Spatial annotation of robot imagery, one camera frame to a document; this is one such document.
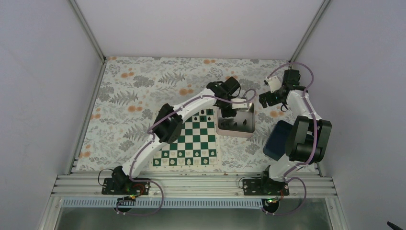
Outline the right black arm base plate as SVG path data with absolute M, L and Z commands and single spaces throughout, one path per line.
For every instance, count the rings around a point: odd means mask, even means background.
M 288 196 L 289 187 L 285 182 L 278 182 L 271 179 L 248 178 L 242 180 L 242 188 L 245 196 Z

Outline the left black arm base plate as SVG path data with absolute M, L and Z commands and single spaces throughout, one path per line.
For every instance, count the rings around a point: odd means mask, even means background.
M 113 178 L 105 178 L 101 194 L 123 196 L 148 195 L 149 187 L 150 182 L 133 182 L 131 180 L 120 187 Z

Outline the pink metal tin tray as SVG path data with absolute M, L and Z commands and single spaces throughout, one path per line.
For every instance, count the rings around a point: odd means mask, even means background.
M 221 136 L 251 138 L 255 132 L 255 105 L 248 103 L 237 104 L 234 117 L 222 116 L 221 109 L 217 109 L 216 132 Z

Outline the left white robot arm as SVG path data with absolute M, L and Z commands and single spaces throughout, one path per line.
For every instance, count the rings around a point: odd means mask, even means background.
M 234 117 L 232 108 L 233 94 L 240 89 L 238 81 L 231 77 L 225 82 L 214 81 L 196 96 L 176 105 L 164 104 L 158 111 L 153 125 L 147 130 L 148 137 L 133 157 L 123 165 L 113 169 L 112 180 L 119 193 L 127 194 L 133 189 L 133 183 L 143 167 L 153 155 L 167 144 L 178 140 L 183 123 L 191 116 L 212 106 L 220 108 L 226 117 Z

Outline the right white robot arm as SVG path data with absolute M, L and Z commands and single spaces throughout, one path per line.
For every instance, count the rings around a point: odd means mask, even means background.
M 296 116 L 292 125 L 277 122 L 263 148 L 263 153 L 275 160 L 261 174 L 259 188 L 265 195 L 284 189 L 292 171 L 322 161 L 327 148 L 332 124 L 314 111 L 300 77 L 298 70 L 287 69 L 282 81 L 277 77 L 266 80 L 270 91 L 259 96 L 263 108 L 280 104 Z

